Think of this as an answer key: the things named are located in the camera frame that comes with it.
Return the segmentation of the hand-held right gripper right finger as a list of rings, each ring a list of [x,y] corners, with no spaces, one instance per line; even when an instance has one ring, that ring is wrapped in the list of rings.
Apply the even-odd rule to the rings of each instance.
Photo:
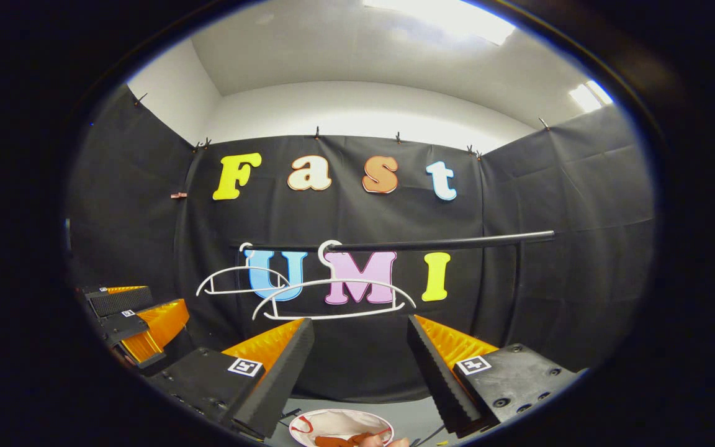
[[[410,315],[407,342],[448,433],[469,436],[533,412],[582,378],[522,343],[496,347]]]

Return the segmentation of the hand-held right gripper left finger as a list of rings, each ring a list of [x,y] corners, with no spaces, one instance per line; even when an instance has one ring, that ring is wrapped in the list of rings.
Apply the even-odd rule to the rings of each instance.
[[[314,345],[299,318],[224,351],[197,348],[147,378],[167,398],[235,433],[270,438]]]

